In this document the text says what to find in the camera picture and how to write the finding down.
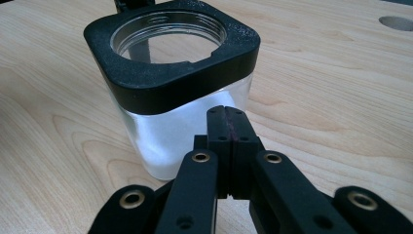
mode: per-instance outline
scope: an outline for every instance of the black plastic lid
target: black plastic lid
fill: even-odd
[[[162,12],[216,20],[224,35],[218,35],[217,25],[200,22],[217,30],[221,45],[211,57],[197,62],[148,63],[115,52],[113,44],[121,28]],[[127,111],[141,115],[165,113],[245,78],[255,67],[260,44],[253,29],[200,1],[171,1],[98,19],[86,27],[84,35],[115,99]]]

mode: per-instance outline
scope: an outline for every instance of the wooden table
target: wooden table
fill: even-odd
[[[373,0],[217,1],[262,45],[247,115],[266,148],[322,192],[358,185],[413,220],[413,7]],[[111,0],[0,5],[0,232],[86,233],[128,184],[158,188],[127,138],[83,37]],[[219,201],[217,233],[252,233]]]

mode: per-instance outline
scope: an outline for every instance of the wood grain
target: wood grain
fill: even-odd
[[[413,220],[412,19],[382,1],[207,1],[262,39],[247,114],[265,146],[332,195],[380,194]],[[0,232],[86,233],[128,184],[158,188],[130,145],[83,29],[113,1],[0,5]],[[219,201],[217,233],[253,233]]]

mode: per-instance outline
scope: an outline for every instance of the light wood surface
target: light wood surface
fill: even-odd
[[[413,20],[382,1],[217,1],[262,38],[247,115],[266,148],[322,192],[357,185],[413,220]],[[86,233],[147,174],[83,37],[112,0],[0,5],[0,232]],[[219,201],[217,233],[253,233],[247,202]]]

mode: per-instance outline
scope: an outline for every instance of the circular hole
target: circular hole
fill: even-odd
[[[400,31],[413,31],[413,20],[401,17],[381,17],[379,22],[389,28]]]
[[[282,157],[277,154],[266,154],[264,155],[264,158],[267,162],[274,164],[280,163],[282,161]]]
[[[132,190],[124,193],[119,201],[119,205],[124,209],[133,209],[140,206],[145,200],[145,194],[140,190]]]
[[[313,218],[316,225],[321,229],[331,229],[333,228],[333,223],[328,217],[322,215],[316,215]]]
[[[209,16],[182,11],[132,19],[112,35],[118,55],[146,63],[196,62],[209,58],[225,40],[223,25]]]
[[[362,193],[358,193],[355,191],[350,192],[348,198],[350,202],[352,202],[355,206],[367,211],[374,211],[378,207],[376,201]]]
[[[204,153],[198,153],[192,156],[192,160],[194,160],[197,163],[204,163],[209,160],[209,155]]]
[[[176,225],[181,230],[187,230],[194,225],[194,218],[189,215],[183,215],[176,220]]]

